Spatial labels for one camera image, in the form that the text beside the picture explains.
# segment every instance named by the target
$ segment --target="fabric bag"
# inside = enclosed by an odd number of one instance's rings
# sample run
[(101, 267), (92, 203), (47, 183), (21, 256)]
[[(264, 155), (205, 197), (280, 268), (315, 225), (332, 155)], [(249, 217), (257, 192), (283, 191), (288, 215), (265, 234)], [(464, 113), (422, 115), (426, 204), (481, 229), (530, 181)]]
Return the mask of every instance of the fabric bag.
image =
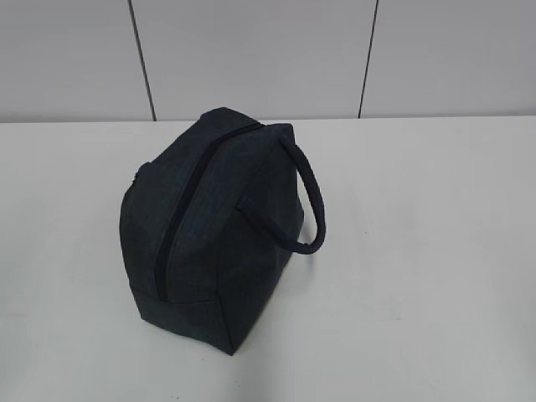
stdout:
[[(297, 241), (296, 170), (317, 221), (309, 245)], [(322, 195), (292, 125), (263, 125), (224, 107), (140, 166), (119, 229), (142, 319), (231, 355), (291, 253), (314, 253), (326, 234)]]

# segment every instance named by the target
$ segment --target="table surface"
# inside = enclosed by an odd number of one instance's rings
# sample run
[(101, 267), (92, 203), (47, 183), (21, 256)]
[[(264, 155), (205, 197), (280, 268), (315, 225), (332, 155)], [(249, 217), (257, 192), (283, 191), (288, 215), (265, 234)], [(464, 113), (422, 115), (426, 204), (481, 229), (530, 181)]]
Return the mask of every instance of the table surface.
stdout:
[(327, 239), (234, 357), (142, 321), (122, 264), (190, 122), (0, 125), (0, 400), (534, 402), (536, 117), (292, 123)]

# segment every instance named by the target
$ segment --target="black zipper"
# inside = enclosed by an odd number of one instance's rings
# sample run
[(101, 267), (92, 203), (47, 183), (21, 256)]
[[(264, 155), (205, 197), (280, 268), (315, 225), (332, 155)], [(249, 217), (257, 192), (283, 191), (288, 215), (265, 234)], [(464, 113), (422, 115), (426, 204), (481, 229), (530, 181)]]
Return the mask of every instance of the black zipper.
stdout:
[(263, 126), (264, 124), (257, 122), (255, 124), (239, 128), (238, 130), (228, 132), (214, 142), (211, 142), (209, 146), (205, 149), (201, 158), (198, 160), (197, 165), (193, 169), (193, 172), (188, 179), (186, 186), (184, 187), (183, 195), (179, 199), (177, 207), (173, 212), (173, 216), (171, 218), (171, 221), (169, 222), (169, 226), (166, 229), (166, 233), (164, 235), (164, 238), (162, 239), (162, 243), (160, 244), (160, 249), (158, 250), (157, 258), (155, 260), (154, 278), (157, 284), (157, 294), (158, 298), (163, 302), (166, 301), (168, 298), (168, 289), (166, 287), (166, 267), (168, 265), (167, 262), (169, 259), (171, 247), (173, 245), (173, 240), (175, 238), (175, 234), (177, 233), (178, 227), (180, 226), (184, 215), (186, 214), (186, 210), (188, 209), (188, 206), (192, 201), (193, 195), (195, 194), (195, 190), (198, 187), (199, 182), (201, 181), (201, 178), (203, 177), (203, 174), (210, 163), (210, 160), (218, 151), (218, 149), (224, 144), (224, 142), (240, 134), (259, 130)]

